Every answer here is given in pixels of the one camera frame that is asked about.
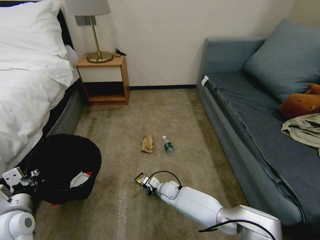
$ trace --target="lampshade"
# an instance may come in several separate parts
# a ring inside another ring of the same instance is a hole
[[[75,16],[105,15],[111,12],[108,0],[65,0],[68,12]]]

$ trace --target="crumpled paper bag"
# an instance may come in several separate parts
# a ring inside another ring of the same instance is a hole
[[[141,151],[152,153],[153,152],[153,139],[151,134],[147,134],[144,139],[141,140]]]

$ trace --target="baseboard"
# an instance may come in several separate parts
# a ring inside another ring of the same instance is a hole
[[[161,86],[130,86],[130,90],[149,90],[149,89],[182,89],[182,88],[196,88],[196,84],[186,85],[161,85]]]

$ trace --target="plastic water bottle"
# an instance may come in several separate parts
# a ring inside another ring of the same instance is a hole
[[[173,146],[172,143],[168,141],[166,136],[162,137],[164,148],[166,149],[167,153],[173,153]]]

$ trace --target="sofa seat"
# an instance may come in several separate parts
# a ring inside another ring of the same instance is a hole
[[[250,75],[241,70],[206,75],[205,88],[278,191],[299,207],[304,223],[319,224],[317,150],[281,132],[284,119],[277,110],[279,103]]]

